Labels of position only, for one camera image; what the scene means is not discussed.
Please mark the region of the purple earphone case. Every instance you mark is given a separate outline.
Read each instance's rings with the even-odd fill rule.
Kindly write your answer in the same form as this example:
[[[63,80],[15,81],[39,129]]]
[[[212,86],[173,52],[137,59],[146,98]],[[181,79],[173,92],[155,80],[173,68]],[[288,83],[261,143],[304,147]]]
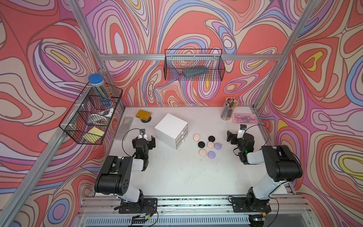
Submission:
[[[217,150],[221,150],[222,149],[222,144],[217,142],[214,144],[214,148],[217,149]]]
[[[213,152],[213,151],[209,151],[209,152],[207,153],[207,156],[208,156],[210,159],[214,159],[214,158],[216,157],[216,154],[215,154],[215,152]]]

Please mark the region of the white drawer cabinet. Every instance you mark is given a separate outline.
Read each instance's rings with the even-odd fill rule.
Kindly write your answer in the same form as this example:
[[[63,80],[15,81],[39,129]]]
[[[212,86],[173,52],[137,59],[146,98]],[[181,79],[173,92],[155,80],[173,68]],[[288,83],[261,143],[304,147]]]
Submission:
[[[168,113],[156,126],[157,138],[173,149],[178,149],[188,135],[188,123]]]

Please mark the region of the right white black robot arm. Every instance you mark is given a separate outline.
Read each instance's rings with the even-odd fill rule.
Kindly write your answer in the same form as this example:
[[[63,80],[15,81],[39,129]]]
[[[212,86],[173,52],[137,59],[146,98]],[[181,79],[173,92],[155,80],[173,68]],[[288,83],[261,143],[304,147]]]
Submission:
[[[282,185],[299,179],[303,175],[300,162],[287,146],[267,146],[254,151],[254,136],[239,131],[232,133],[227,131],[227,142],[236,146],[237,156],[245,165],[264,164],[267,173],[251,187],[247,194],[247,200],[267,201],[270,196]]]

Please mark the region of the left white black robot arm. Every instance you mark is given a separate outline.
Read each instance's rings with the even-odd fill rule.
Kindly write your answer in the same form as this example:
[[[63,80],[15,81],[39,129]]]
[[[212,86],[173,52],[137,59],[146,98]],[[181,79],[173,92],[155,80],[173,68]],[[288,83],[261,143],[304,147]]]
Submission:
[[[132,186],[132,172],[143,172],[149,164],[149,150],[156,147],[156,140],[151,137],[132,140],[135,153],[131,157],[108,156],[96,178],[94,190],[104,195],[114,194],[128,203],[143,202],[143,192]]]

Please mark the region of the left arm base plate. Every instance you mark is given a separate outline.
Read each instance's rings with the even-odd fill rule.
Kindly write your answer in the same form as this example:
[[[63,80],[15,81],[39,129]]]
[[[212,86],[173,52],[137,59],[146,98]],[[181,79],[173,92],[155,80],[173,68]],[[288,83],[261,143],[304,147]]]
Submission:
[[[131,203],[122,201],[119,208],[119,214],[152,214],[156,212],[158,205],[157,198],[146,198],[142,201]]]

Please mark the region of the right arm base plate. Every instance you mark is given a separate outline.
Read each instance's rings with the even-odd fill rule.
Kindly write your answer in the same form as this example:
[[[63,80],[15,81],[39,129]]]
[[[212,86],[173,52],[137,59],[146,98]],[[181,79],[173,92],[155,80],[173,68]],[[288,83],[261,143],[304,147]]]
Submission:
[[[259,200],[254,197],[229,196],[227,200],[231,203],[234,213],[270,213],[269,200]]]

